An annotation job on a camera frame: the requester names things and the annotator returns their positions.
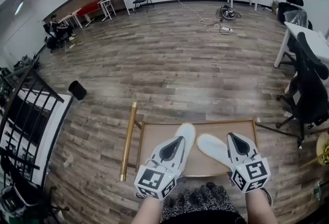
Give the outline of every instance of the white shoe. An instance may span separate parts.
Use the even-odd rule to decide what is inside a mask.
[[[75,47],[75,43],[73,43],[71,46],[69,46],[68,48],[65,48],[65,51],[71,50],[73,47]]]
[[[228,157],[227,145],[216,136],[201,134],[196,140],[196,146],[206,156],[217,160],[227,167],[232,166],[231,159]]]
[[[175,133],[174,137],[183,136],[185,139],[184,156],[179,167],[181,173],[183,173],[185,170],[187,160],[189,158],[192,146],[194,144],[195,134],[196,134],[195,127],[191,123],[183,123],[182,125],[180,125],[180,127],[177,129]]]

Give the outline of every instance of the black trash bin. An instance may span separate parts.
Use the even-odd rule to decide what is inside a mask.
[[[87,94],[87,90],[82,87],[78,81],[74,81],[68,87],[68,91],[73,94],[77,100],[82,100]]]

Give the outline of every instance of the dark pants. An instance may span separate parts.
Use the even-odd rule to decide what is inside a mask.
[[[57,30],[58,38],[64,36],[65,33],[67,33],[67,35],[71,37],[73,33],[73,28],[71,26],[67,26],[66,29],[58,29]]]

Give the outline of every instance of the light fixture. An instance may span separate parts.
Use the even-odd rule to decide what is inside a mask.
[[[20,11],[24,2],[20,3],[19,7],[16,9],[15,15]]]

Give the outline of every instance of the wooden tray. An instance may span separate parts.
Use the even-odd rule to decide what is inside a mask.
[[[174,134],[180,124],[159,124],[159,123],[142,123],[138,154],[137,166],[146,162],[150,157],[153,149],[167,139],[174,137]],[[196,139],[202,133],[209,133],[220,138],[227,144],[227,134],[229,132],[238,133],[250,138],[258,147],[258,139],[253,120],[235,120],[235,121],[218,121],[208,123],[194,123],[196,129],[196,138],[192,151],[188,158],[185,171],[182,173],[185,177],[207,177],[226,175],[228,167],[217,162],[216,160],[204,155],[196,146]]]

